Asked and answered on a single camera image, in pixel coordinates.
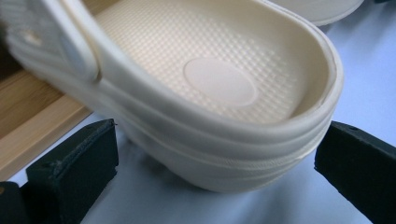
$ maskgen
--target black holder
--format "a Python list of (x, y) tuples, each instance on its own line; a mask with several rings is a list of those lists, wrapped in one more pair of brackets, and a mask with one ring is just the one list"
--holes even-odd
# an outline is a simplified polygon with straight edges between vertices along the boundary
[(395, 147), (333, 121), (318, 147), (315, 169), (373, 223), (396, 223)]
[(1, 183), (0, 223), (79, 223), (117, 173), (114, 127), (113, 119), (85, 126), (29, 166), (21, 189)]

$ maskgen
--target insole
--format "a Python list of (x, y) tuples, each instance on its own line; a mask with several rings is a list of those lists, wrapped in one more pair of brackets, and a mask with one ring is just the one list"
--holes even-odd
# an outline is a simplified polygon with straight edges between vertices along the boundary
[(229, 119), (288, 119), (304, 80), (278, 45), (177, 1), (121, 0), (96, 15), (108, 36), (148, 74), (184, 99)]

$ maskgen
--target wooden board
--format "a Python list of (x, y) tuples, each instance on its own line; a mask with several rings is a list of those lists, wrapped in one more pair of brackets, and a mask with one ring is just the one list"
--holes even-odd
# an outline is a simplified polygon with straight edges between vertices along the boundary
[(1, 49), (0, 64), (0, 181), (5, 181), (91, 112), (21, 70)]

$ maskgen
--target dotted texture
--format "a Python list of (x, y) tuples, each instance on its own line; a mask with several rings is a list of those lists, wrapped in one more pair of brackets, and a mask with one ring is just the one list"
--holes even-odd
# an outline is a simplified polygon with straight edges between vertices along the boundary
[[(268, 44), (238, 34), (226, 22), (173, 1), (123, 0), (96, 19), (135, 62), (187, 101), (223, 117), (251, 123), (288, 119), (304, 93), (288, 61)], [(230, 106), (196, 90), (184, 77), (186, 63), (213, 58), (250, 74), (259, 92), (250, 105)]]

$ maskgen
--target shoe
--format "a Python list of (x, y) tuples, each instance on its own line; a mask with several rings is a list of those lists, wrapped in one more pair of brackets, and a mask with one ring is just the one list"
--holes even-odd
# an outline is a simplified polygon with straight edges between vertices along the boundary
[(343, 86), (329, 39), (255, 0), (0, 0), (10, 52), (219, 192), (268, 185), (312, 152)]
[(348, 16), (363, 3), (363, 0), (271, 0), (271, 2), (297, 13), (316, 26), (321, 26)]

